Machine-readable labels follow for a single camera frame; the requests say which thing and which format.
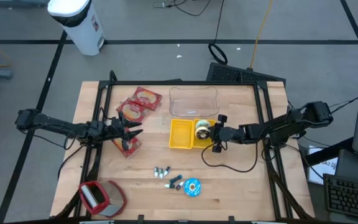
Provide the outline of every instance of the red food package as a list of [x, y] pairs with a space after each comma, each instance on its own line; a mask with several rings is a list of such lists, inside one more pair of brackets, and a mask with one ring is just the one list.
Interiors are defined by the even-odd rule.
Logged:
[[122, 152], [122, 154], [125, 156], [125, 158], [128, 158], [130, 155], [135, 153], [136, 150], [142, 145], [142, 143], [136, 137], [134, 137], [133, 139], [131, 139], [130, 141], [127, 142], [128, 150], [125, 151], [124, 148], [122, 148], [121, 139], [118, 138], [118, 139], [113, 139], [111, 141]]
[[137, 87], [131, 100], [137, 104], [155, 110], [161, 103], [162, 95], [148, 91], [142, 87]]
[[137, 122], [142, 122], [150, 112], [149, 109], [132, 102], [129, 98], [126, 98], [116, 110], [122, 111], [128, 120]]

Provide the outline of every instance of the red box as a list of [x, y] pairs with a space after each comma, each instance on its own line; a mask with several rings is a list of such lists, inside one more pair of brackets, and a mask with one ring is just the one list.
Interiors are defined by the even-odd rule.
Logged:
[[143, 119], [150, 113], [150, 110], [142, 105], [132, 102], [126, 98], [116, 109], [122, 111], [124, 116], [130, 121], [142, 122]]
[[131, 100], [137, 104], [145, 106], [149, 109], [155, 110], [162, 100], [162, 95], [153, 93], [152, 91], [146, 90], [142, 87], [137, 87]]

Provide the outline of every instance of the black keyboard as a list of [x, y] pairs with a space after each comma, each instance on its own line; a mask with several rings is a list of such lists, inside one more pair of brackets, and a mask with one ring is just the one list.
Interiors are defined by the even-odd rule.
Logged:
[[358, 180], [324, 174], [326, 208], [358, 217]]

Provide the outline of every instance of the gray carpet floor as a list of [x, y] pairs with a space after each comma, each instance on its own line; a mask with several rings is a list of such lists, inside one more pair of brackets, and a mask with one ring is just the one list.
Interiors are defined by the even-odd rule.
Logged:
[[[174, 7], [154, 9], [152, 0], [95, 0], [108, 40], [213, 39], [221, 2], [212, 0], [199, 17]], [[255, 39], [268, 0], [227, 0], [218, 39]], [[358, 1], [347, 0], [358, 24]], [[189, 1], [183, 8], [196, 13], [206, 0]], [[14, 77], [0, 79], [0, 205], [19, 156], [24, 135], [16, 131], [17, 112], [34, 108], [57, 44], [27, 44], [13, 40], [58, 40], [62, 28], [46, 8], [0, 7], [0, 48], [12, 60]], [[275, 1], [264, 27], [265, 40], [357, 40], [340, 1]], [[220, 44], [229, 65], [247, 68], [252, 44]], [[4, 58], [0, 55], [0, 64]], [[94, 57], [82, 55], [73, 44], [63, 48], [43, 113], [71, 121], [81, 82], [106, 80], [113, 69], [119, 80], [205, 80], [213, 62], [206, 44], [105, 45]], [[358, 96], [358, 45], [258, 46], [254, 70], [287, 79], [288, 99], [294, 106], [322, 100], [339, 103]], [[311, 129], [307, 136], [334, 144], [353, 135], [358, 103], [334, 115], [327, 128]], [[40, 132], [54, 141], [55, 134]], [[311, 142], [302, 139], [300, 144]], [[47, 218], [57, 184], [63, 151], [34, 139], [6, 222]], [[322, 188], [309, 185], [316, 216], [326, 220]]]

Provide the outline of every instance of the white trash can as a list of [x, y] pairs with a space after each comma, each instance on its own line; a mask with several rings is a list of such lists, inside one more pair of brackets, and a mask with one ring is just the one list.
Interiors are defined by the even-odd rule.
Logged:
[[99, 53], [104, 34], [92, 0], [51, 0], [48, 12], [82, 54], [94, 56]]

